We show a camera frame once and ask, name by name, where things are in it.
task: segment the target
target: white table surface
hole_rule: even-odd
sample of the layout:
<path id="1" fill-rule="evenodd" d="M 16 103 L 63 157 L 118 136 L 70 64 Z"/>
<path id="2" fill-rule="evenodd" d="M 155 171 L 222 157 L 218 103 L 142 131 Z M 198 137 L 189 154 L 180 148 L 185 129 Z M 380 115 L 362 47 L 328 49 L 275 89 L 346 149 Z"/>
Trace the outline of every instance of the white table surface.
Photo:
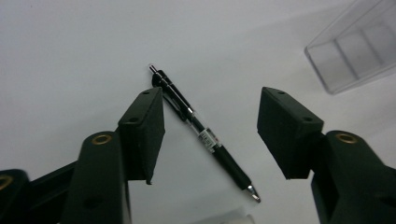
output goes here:
<path id="1" fill-rule="evenodd" d="M 262 196 L 241 192 L 168 105 L 153 185 L 131 182 L 133 222 L 318 223 L 310 179 L 285 180 L 257 134 L 263 86 L 363 137 L 396 167 L 396 76 L 329 95 L 304 47 L 351 0 L 0 2 L 0 170 L 36 179 L 115 130 L 148 64 L 164 70 Z"/>

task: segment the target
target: clear plastic container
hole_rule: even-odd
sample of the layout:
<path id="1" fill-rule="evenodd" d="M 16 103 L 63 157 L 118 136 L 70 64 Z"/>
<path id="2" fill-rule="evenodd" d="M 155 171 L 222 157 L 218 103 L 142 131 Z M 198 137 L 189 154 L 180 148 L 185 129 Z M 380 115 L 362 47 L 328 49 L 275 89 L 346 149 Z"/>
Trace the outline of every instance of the clear plastic container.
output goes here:
<path id="1" fill-rule="evenodd" d="M 327 92 L 396 73 L 396 0 L 358 0 L 305 49 Z"/>

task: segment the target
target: pen tip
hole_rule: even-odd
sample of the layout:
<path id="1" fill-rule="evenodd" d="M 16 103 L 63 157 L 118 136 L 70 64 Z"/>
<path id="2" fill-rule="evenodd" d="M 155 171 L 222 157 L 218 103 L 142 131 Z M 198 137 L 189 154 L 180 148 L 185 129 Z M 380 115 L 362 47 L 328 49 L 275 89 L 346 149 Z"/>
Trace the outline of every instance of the pen tip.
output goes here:
<path id="1" fill-rule="evenodd" d="M 256 203 L 260 203 L 262 201 L 257 191 L 254 189 L 253 185 L 247 187 L 247 192 L 250 194 L 251 197 L 253 197 Z"/>

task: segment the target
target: pen grip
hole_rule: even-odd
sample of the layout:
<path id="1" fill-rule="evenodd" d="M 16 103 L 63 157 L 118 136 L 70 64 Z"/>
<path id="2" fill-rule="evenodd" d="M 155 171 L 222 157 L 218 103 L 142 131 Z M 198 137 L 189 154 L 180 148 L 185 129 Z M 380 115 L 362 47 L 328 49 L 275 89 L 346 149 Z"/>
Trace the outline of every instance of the pen grip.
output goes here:
<path id="1" fill-rule="evenodd" d="M 215 152 L 212 154 L 240 189 L 247 189 L 251 185 L 249 177 L 233 160 L 233 157 L 224 146 L 215 148 Z"/>

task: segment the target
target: pen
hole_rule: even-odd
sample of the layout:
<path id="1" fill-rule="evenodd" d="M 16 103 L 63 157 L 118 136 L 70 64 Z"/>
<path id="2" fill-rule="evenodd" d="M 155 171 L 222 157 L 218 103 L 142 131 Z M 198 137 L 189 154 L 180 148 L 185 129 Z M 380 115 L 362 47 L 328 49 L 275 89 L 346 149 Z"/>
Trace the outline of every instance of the pen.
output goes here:
<path id="1" fill-rule="evenodd" d="M 251 184 L 250 178 L 239 167 L 213 132 L 197 118 L 197 114 L 190 106 L 190 103 L 184 98 L 165 72 L 163 70 L 157 70 L 152 64 L 149 65 L 149 70 L 152 73 L 152 86 L 163 88 L 163 99 L 175 110 L 181 120 L 187 122 L 195 130 L 198 138 L 216 158 L 221 167 L 231 176 L 235 184 L 241 190 L 247 191 L 257 203 L 260 203 L 262 200 Z"/>

